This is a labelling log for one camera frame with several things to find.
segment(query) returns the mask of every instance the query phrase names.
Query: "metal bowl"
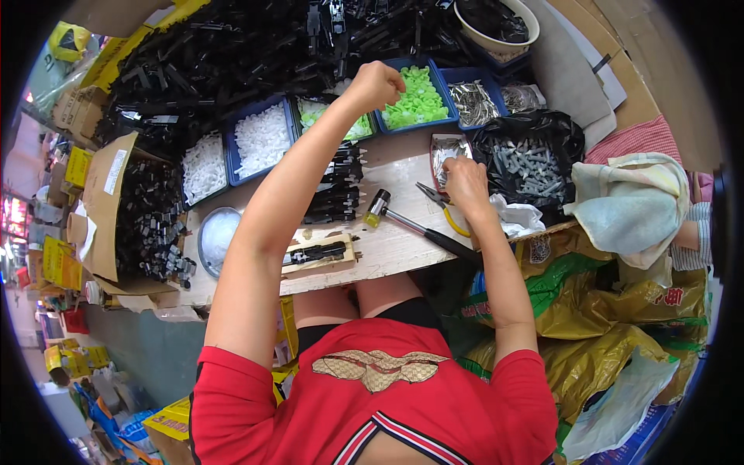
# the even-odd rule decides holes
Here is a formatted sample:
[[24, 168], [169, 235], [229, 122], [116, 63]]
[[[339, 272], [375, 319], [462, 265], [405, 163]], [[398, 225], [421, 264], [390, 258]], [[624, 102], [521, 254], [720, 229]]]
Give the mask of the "metal bowl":
[[207, 261], [204, 259], [204, 251], [202, 250], [202, 231], [204, 231], [204, 225], [206, 225], [215, 214], [222, 213], [224, 211], [233, 211], [237, 213], [238, 216], [242, 216], [238, 210], [235, 210], [232, 207], [216, 208], [202, 220], [202, 224], [199, 225], [199, 236], [196, 238], [196, 247], [199, 251], [199, 261], [202, 262], [202, 267], [204, 268], [204, 270], [213, 278], [219, 278], [219, 271], [216, 270], [212, 265], [208, 265]]

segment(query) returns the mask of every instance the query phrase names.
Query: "hammer handle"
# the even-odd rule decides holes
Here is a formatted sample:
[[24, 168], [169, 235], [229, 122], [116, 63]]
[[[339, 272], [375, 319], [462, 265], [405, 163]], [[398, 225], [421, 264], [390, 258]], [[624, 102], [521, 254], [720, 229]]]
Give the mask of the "hammer handle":
[[460, 244], [458, 241], [447, 237], [444, 234], [427, 228], [423, 236], [437, 244], [444, 250], [457, 255], [460, 258], [468, 260], [470, 263], [476, 265], [479, 268], [483, 267], [483, 257], [478, 252], [472, 250], [470, 247]]

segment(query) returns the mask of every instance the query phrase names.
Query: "white plastic parts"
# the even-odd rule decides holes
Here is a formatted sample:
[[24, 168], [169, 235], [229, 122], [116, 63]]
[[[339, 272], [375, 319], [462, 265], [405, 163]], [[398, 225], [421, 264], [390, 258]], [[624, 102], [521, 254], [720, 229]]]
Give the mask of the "white plastic parts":
[[279, 163], [289, 150], [289, 132], [284, 108], [274, 105], [257, 115], [249, 115], [235, 125], [235, 142], [240, 154], [240, 179]]
[[186, 203], [194, 205], [228, 185], [225, 174], [225, 155], [222, 136], [211, 132], [186, 150], [184, 168], [184, 195]]

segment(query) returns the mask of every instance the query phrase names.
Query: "workbench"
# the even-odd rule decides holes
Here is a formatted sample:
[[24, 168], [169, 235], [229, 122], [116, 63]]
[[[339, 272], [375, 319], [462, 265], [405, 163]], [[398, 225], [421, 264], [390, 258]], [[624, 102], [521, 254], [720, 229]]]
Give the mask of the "workbench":
[[[383, 218], [377, 229], [363, 223], [361, 216], [379, 189], [390, 192], [391, 210], [472, 247], [470, 239], [457, 234], [447, 223], [442, 209], [415, 185], [416, 182], [422, 182], [434, 187], [429, 163], [429, 143], [432, 133], [435, 132], [461, 133], [457, 125], [452, 124], [399, 135], [378, 135], [359, 143], [360, 147], [367, 150], [363, 156], [367, 161], [364, 168], [365, 177], [359, 186], [360, 191], [366, 194], [362, 197], [366, 203], [357, 208], [357, 220], [352, 223], [302, 225], [295, 232], [294, 239], [299, 243], [307, 243], [322, 239], [334, 231], [349, 233], [359, 237], [353, 244], [357, 256], [361, 257], [356, 262], [337, 263], [291, 273], [281, 281], [280, 295], [300, 294], [381, 278], [455, 258], [453, 254], [389, 219]], [[202, 220], [218, 207], [233, 207], [242, 213], [262, 180], [263, 177], [257, 178], [196, 205], [188, 214], [187, 230], [190, 233], [185, 240], [184, 255], [199, 262], [197, 237]], [[456, 207], [449, 210], [453, 220], [461, 227], [466, 227], [461, 212]], [[180, 289], [180, 292], [159, 295], [158, 306], [168, 308], [209, 305], [217, 287], [217, 279], [207, 274], [199, 263], [190, 282], [189, 290]]]

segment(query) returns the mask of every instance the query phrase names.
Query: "woman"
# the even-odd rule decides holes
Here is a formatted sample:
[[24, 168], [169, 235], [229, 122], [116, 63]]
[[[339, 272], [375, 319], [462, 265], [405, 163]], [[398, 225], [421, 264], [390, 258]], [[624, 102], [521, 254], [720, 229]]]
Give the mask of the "woman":
[[488, 202], [486, 170], [449, 159], [447, 193], [480, 238], [496, 326], [490, 385], [452, 360], [444, 330], [406, 274], [296, 295], [300, 371], [278, 408], [272, 354], [282, 257], [341, 140], [405, 84], [381, 62], [347, 91], [259, 186], [230, 244], [192, 395], [201, 464], [539, 464], [557, 416], [532, 306]]

